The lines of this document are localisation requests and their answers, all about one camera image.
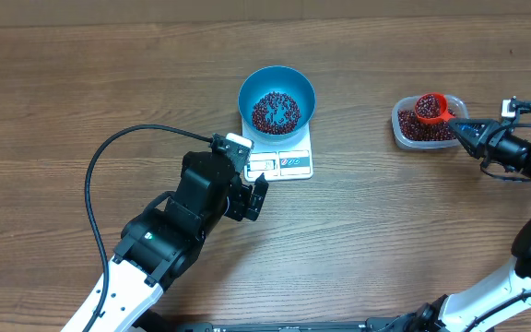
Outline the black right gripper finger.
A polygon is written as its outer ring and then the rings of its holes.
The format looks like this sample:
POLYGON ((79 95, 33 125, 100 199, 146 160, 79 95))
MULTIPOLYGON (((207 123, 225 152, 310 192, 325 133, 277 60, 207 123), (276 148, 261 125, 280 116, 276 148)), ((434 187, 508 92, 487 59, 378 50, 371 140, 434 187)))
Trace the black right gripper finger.
POLYGON ((447 124, 457 138, 481 138, 499 123, 492 119, 452 118, 447 124))
POLYGON ((477 136, 457 134, 456 138, 469 156, 477 160, 482 157, 482 143, 479 141, 477 136))

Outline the red scoop blue handle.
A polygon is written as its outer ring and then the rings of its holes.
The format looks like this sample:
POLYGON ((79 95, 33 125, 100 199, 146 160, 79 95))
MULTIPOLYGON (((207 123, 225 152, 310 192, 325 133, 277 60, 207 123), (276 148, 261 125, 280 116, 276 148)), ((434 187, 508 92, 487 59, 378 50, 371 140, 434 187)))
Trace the red scoop blue handle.
POLYGON ((427 93, 419 97, 414 106, 414 113, 425 125, 447 123, 454 119, 446 97, 440 93, 427 93))

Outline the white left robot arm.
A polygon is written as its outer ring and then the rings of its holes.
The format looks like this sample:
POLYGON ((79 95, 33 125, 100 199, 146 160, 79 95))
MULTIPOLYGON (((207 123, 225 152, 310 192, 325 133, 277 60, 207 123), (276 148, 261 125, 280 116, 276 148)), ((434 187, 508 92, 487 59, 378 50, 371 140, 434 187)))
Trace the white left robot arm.
POLYGON ((255 220, 268 183, 243 184, 233 162, 214 152, 183 157, 181 181, 123 228, 120 242, 66 331, 145 331, 148 313, 171 284, 195 263, 222 217, 255 220))

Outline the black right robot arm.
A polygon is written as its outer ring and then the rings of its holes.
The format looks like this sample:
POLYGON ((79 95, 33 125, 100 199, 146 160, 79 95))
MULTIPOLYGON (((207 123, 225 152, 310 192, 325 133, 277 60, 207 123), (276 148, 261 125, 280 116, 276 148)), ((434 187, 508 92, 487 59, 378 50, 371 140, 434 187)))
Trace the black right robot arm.
POLYGON ((368 303, 340 306, 330 296, 319 311, 313 302, 279 305, 263 316, 274 321, 346 321, 396 315, 486 277, 511 254, 513 238, 531 218, 531 184, 479 171, 479 160, 456 146, 440 151, 400 148, 395 166, 401 184, 383 228, 390 257, 384 280, 368 303))

